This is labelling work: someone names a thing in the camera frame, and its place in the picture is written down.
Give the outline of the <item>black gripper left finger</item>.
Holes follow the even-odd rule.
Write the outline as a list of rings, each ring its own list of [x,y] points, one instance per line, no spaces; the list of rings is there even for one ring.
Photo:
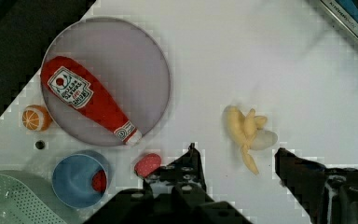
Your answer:
[[[200,153],[187,152],[143,179],[140,189],[117,193],[84,224],[252,224],[206,192]]]

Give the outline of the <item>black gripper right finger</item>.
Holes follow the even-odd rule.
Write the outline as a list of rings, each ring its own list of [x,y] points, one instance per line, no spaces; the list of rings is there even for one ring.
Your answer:
[[[358,224],[358,169],[328,168],[283,147],[274,159],[275,173],[311,224]]]

